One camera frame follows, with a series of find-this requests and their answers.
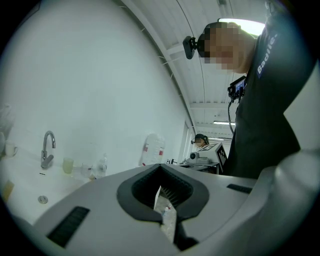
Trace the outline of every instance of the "man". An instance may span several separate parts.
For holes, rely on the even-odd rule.
[[[197,47],[205,62],[247,74],[223,174],[257,179],[264,168],[297,152],[300,146],[284,111],[306,83],[316,58],[292,17],[275,11],[258,38],[235,23],[212,23]]]

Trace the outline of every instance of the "label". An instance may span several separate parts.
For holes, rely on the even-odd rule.
[[[220,161],[220,164],[221,164],[221,171],[224,172],[224,166],[225,166],[225,162],[227,161],[227,155],[226,155],[226,152],[224,150],[224,148],[221,146],[219,148],[219,150],[216,152],[217,153],[217,156],[219,158],[219,161]]]
[[[268,62],[269,56],[272,55],[272,51],[273,51],[272,48],[274,47],[274,44],[278,38],[279,38],[278,34],[275,34],[274,36],[271,37],[271,39],[267,44],[265,55],[263,56],[263,59],[260,61],[260,64],[256,70],[256,73],[259,79],[264,71],[264,66]]]

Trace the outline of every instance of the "white cup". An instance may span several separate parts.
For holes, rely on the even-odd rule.
[[[65,157],[62,163],[62,169],[66,174],[70,174],[74,168],[74,160],[69,157]]]
[[[9,157],[12,158],[18,151],[18,147],[16,144],[12,143],[11,141],[7,141],[5,143],[5,154]]]

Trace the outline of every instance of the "ceiling light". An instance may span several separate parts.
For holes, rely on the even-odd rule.
[[[241,29],[248,32],[249,34],[259,36],[262,34],[262,31],[265,28],[265,24],[246,20],[246,19],[239,19],[239,18],[219,18],[219,22],[234,22],[237,25],[241,26]]]
[[[224,141],[223,138],[208,138],[209,140],[218,140],[218,141]]]
[[[215,125],[229,125],[228,122],[214,121],[213,123],[214,123]]]

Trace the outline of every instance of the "bottle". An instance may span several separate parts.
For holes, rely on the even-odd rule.
[[[104,153],[103,154],[103,158],[101,158],[97,165],[96,165],[96,168],[94,170],[94,177],[96,179],[99,179],[99,178],[103,178],[104,176],[106,176],[106,173],[107,173],[107,163],[108,163],[108,160],[107,160],[107,154]]]
[[[165,139],[158,134],[151,133],[146,138],[145,145],[142,151],[141,163],[142,166],[160,164],[165,150]]]

